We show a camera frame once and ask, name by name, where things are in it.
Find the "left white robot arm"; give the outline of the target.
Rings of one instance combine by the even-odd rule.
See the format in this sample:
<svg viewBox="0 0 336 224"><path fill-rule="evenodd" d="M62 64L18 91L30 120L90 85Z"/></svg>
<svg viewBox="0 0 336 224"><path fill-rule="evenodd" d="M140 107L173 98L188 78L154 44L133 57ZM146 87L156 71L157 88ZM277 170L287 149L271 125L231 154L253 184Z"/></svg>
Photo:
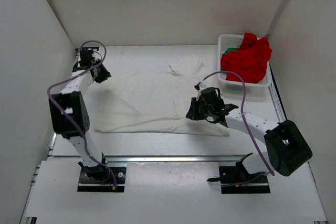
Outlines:
<svg viewBox="0 0 336 224"><path fill-rule="evenodd" d="M98 183L109 182L111 172L104 154L95 146L89 134L90 119L83 96L93 83L102 83L111 77L102 60L91 48L79 50L79 61L72 69L73 80L49 98L52 126L55 133L67 139L75 148L81 161L81 171Z"/></svg>

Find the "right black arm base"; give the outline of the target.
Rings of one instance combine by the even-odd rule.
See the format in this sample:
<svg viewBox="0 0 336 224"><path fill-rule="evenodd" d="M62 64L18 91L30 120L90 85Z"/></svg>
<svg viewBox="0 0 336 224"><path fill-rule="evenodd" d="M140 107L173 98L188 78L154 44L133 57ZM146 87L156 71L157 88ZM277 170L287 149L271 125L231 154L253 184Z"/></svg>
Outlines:
<svg viewBox="0 0 336 224"><path fill-rule="evenodd" d="M208 183L220 183L221 194L269 194L271 193L266 172L250 173L244 161L248 153L236 161L234 166L220 166L219 177L208 178Z"/></svg>

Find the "white t shirt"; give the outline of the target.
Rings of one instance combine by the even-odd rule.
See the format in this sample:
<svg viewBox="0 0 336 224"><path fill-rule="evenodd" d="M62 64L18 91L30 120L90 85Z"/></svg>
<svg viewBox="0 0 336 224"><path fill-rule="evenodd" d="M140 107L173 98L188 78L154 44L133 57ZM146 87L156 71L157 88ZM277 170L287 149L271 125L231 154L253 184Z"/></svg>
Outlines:
<svg viewBox="0 0 336 224"><path fill-rule="evenodd" d="M168 71L114 74L85 94L92 129L100 133L173 133L229 136L227 128L186 118L194 85L211 73L195 55L169 65Z"/></svg>

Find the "white plastic basket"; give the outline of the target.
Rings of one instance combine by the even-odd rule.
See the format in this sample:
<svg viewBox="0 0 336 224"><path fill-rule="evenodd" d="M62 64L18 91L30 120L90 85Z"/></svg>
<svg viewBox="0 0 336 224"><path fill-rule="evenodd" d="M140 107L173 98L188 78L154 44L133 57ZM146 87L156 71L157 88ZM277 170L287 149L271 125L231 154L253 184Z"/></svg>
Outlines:
<svg viewBox="0 0 336 224"><path fill-rule="evenodd" d="M218 47L217 47L217 71L220 71L221 68L221 58L223 53L228 48L239 48L244 39L243 35L234 35L234 34L222 34L218 38ZM218 75L219 82L223 83L226 86L231 88L242 88L243 85L240 81L228 81L226 80L226 73L220 73ZM267 88L270 86L272 80L270 64L267 63L267 70L264 78L258 83L245 83L247 88Z"/></svg>

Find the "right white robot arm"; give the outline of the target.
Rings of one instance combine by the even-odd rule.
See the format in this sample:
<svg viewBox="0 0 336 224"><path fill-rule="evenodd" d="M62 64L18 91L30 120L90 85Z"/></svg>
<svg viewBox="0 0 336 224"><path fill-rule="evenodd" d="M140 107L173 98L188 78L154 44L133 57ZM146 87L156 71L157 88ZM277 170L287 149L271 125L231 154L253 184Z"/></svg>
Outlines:
<svg viewBox="0 0 336 224"><path fill-rule="evenodd" d="M261 141L267 153L266 162L282 176L289 176L307 162L313 152L296 124L291 120L274 122L244 113L241 107L225 103L218 88L206 88L191 98L186 118L205 120L238 130Z"/></svg>

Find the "green t shirt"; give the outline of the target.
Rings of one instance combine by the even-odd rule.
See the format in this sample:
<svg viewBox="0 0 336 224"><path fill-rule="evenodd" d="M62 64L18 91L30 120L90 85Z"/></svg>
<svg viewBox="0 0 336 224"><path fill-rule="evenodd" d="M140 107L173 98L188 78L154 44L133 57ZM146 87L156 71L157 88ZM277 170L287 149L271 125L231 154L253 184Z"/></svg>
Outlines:
<svg viewBox="0 0 336 224"><path fill-rule="evenodd" d="M221 70L225 70L225 71L231 71L232 67L235 64L235 59L234 56L235 54L232 54L232 52L236 52L238 50L238 48L236 47L229 47L226 49L226 51L224 53L222 53L222 57L221 57Z"/></svg>

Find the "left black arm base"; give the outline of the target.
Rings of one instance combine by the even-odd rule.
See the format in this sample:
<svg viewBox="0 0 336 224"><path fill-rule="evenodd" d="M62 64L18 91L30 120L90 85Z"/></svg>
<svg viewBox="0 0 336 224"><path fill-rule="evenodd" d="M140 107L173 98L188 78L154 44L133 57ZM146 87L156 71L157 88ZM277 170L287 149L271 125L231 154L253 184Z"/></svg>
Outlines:
<svg viewBox="0 0 336 224"><path fill-rule="evenodd" d="M123 193L127 168L124 166L110 166L116 180L105 167L87 167L79 162L81 171L78 179L78 192Z"/></svg>

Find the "red t shirt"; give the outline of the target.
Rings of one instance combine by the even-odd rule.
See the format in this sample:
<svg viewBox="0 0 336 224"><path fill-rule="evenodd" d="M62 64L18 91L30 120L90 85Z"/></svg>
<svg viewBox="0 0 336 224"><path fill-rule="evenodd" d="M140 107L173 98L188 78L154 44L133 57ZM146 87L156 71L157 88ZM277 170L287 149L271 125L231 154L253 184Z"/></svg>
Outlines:
<svg viewBox="0 0 336 224"><path fill-rule="evenodd" d="M235 64L226 76L228 81L240 81L258 83L267 70L267 63L271 58L272 49L268 39L258 39L255 34L245 33L244 39L235 54Z"/></svg>

